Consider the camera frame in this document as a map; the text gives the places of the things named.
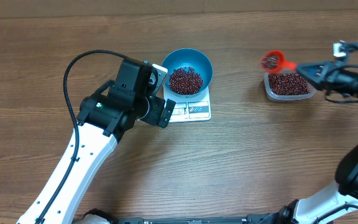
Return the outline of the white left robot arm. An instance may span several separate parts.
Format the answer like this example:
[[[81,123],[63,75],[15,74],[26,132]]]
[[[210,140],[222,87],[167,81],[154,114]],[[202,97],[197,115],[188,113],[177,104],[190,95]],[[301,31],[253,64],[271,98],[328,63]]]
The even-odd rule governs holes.
[[[82,101],[66,151],[18,223],[71,223],[98,169],[135,121],[167,127],[175,103],[156,95],[167,75],[160,65],[124,59],[116,79]]]

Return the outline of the red plastic measuring scoop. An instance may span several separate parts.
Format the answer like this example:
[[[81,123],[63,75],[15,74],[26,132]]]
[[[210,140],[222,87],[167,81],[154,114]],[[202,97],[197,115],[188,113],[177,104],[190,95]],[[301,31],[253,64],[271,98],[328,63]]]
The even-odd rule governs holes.
[[[260,60],[260,65],[268,73],[278,73],[283,69],[296,70],[297,64],[285,58],[283,52],[272,50],[267,52]]]

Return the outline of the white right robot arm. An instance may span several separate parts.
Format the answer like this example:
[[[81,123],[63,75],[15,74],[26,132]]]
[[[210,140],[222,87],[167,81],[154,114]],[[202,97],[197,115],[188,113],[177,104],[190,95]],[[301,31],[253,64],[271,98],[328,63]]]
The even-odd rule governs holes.
[[[358,65],[345,60],[299,63],[296,71],[317,90],[336,91],[358,99]],[[314,195],[294,200],[264,223],[332,223],[358,210],[358,145],[339,163],[334,181]]]

